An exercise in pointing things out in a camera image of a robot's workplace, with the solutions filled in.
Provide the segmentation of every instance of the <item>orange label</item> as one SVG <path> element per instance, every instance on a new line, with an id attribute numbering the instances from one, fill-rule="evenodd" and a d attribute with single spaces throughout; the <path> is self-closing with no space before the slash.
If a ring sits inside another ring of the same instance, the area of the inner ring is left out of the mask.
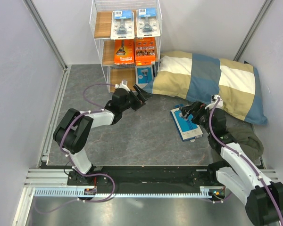
<path id="1" fill-rule="evenodd" d="M 150 65 L 155 62 L 155 38 L 148 37 L 135 40 L 136 65 Z"/>
<path id="2" fill-rule="evenodd" d="M 134 63 L 134 40 L 115 40 L 114 63 L 117 65 Z"/>

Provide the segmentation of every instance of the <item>marble floor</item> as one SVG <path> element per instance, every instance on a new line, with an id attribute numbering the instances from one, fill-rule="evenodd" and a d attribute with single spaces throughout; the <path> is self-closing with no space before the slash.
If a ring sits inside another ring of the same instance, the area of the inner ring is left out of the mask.
<path id="1" fill-rule="evenodd" d="M 58 123 L 69 108 L 96 110 L 83 99 L 83 91 L 95 82 L 105 82 L 100 65 L 73 65 L 60 109 Z M 97 86 L 87 97 L 101 105 L 111 99 L 106 86 Z M 90 131 L 85 146 L 94 165 L 207 165 L 213 162 L 207 133 L 195 142 L 183 142 L 170 110 L 178 104 L 188 104 L 180 98 L 154 95 L 138 111 L 129 109 L 113 126 Z M 249 123 L 227 115 L 227 126 L 251 127 Z M 68 162 L 56 142 L 52 142 L 48 165 Z"/>

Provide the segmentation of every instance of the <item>white wall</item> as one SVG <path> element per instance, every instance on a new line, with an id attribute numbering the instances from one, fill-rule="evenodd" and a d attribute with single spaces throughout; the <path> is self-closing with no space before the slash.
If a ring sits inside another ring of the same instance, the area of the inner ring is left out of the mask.
<path id="1" fill-rule="evenodd" d="M 67 64 L 98 64 L 91 0 L 33 0 Z M 160 0 L 162 51 L 233 59 L 264 0 Z"/>
<path id="2" fill-rule="evenodd" d="M 256 126 L 264 160 L 283 182 L 283 0 L 276 0 L 242 56 L 258 68 L 267 126 Z"/>
<path id="3" fill-rule="evenodd" d="M 0 0 L 0 226 L 14 218 L 62 77 L 22 0 Z"/>

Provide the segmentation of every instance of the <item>striped pillow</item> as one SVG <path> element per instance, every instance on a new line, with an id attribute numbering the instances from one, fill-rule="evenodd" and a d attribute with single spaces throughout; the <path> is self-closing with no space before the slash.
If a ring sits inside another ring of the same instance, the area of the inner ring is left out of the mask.
<path id="1" fill-rule="evenodd" d="M 166 52 L 157 77 L 144 90 L 205 104 L 218 94 L 230 115 L 257 125 L 267 124 L 259 74 L 250 64 L 181 51 Z"/>

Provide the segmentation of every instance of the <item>green cloth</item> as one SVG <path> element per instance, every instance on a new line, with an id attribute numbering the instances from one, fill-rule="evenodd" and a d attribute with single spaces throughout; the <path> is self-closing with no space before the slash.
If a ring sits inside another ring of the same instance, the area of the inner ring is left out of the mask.
<path id="1" fill-rule="evenodd" d="M 264 150 L 263 144 L 252 129 L 242 127 L 233 127 L 227 129 L 231 133 L 231 135 L 238 141 L 241 149 L 252 162 L 262 156 Z M 213 155 L 213 159 L 214 161 L 222 160 L 220 155 L 219 157 L 217 157 L 215 154 Z"/>

